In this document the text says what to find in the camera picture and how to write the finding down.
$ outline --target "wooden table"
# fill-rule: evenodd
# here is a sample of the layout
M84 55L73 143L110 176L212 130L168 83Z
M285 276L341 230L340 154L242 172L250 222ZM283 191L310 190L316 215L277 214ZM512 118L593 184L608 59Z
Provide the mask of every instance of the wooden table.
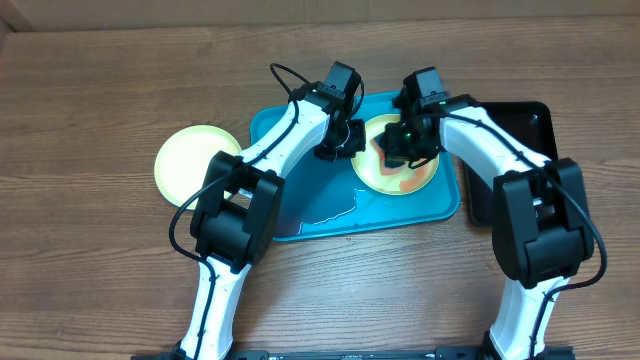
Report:
M0 358L128 359L185 333L197 266L153 178L176 131L248 124L286 95L268 64L322 79L334 60L369 93L436 65L453 94L539 100L582 166L610 267L561 295L548 343L580 358L640 353L640 18L12 34L0 73ZM273 244L245 284L242 348L428 349L478 344L504 275L467 201L448 221ZM179 236L193 246L183 221ZM597 255L581 267L584 279Z

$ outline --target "cardboard box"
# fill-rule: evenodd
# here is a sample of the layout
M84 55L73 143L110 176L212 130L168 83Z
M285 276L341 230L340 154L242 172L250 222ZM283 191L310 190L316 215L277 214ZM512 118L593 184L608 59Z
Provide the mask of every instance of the cardboard box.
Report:
M638 0L0 0L16 31L640 14Z

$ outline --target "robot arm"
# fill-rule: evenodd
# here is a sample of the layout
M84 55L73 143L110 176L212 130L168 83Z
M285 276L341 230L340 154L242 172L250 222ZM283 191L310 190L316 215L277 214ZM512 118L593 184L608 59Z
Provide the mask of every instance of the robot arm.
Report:
M196 251L206 256L216 279L213 281L207 266L200 263L191 324L174 351L177 356L222 360L229 352L242 285L273 238L284 178L300 158L311 149L317 157L330 161L364 150L364 122L350 116L354 93L361 85L358 73L336 62L323 83L309 85L294 92L299 99L291 99L286 113L262 139L238 157L219 153L209 164L203 186L219 178L226 181L201 195L191 235L197 239ZM292 122L295 124L287 130ZM284 138L261 157L283 134ZM244 159L256 158L259 160L251 167L243 166ZM252 198L249 209L223 199L225 190ZM212 300L207 301L211 286Z
M435 68L407 77L394 106L401 109L402 121L387 125L380 139L386 160L430 160L447 150L493 190L493 249L507 279L484 347L494 359L528 359L545 293L567 284L579 264L591 257L593 237L565 199L554 194L539 172L520 157L544 168L586 210L579 167L570 159L551 162L528 149L497 126L470 96L450 98ZM553 304L548 304L542 318L535 354L545 347L542 337Z
M498 127L482 107L466 107L454 111L452 114L482 120L485 125L499 131L512 145L522 151L525 157L540 167L544 167L545 162L550 161L546 156L528 149ZM494 178L509 171L523 173L531 170L492 134L468 122L444 118L440 121L440 136L442 146L469 164L491 188L493 188ZM489 331L489 339L498 359L528 358L530 336L544 294L553 288L567 284L569 279L569 277L563 276L554 277L539 282L532 289L526 289L518 280L506 279L498 317ZM553 305L554 302L549 303L545 311L540 326L540 335L536 342L536 354L545 348L543 337L553 311Z

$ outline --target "blue tray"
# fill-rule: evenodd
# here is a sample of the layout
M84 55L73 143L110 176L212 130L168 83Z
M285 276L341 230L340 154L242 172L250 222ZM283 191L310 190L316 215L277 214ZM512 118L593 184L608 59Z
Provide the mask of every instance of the blue tray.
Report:
M368 121L396 114L397 92L366 95L356 118ZM260 111L251 122L251 143L264 136L287 107ZM335 163L305 154L286 178L276 241L293 241L385 229L451 217L460 191L449 153L440 154L438 170L422 189L402 196L371 190L356 175L350 159Z

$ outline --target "paper plate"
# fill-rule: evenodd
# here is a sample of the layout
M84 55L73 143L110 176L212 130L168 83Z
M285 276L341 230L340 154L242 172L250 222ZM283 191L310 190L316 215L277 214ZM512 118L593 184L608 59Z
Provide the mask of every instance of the paper plate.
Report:
M388 195L406 195L420 190L435 175L440 159L438 155L417 169L410 169L408 162L397 168L384 166L384 151L375 137L384 132L385 125L398 121L399 114L380 115L367 121L365 151L357 153L351 160L353 169L362 182L371 189Z
M180 206L202 187L209 162L218 151L237 155L240 150L231 134L215 126L182 129L162 145L156 156L154 176L158 190L167 201ZM195 209L197 202L188 209Z

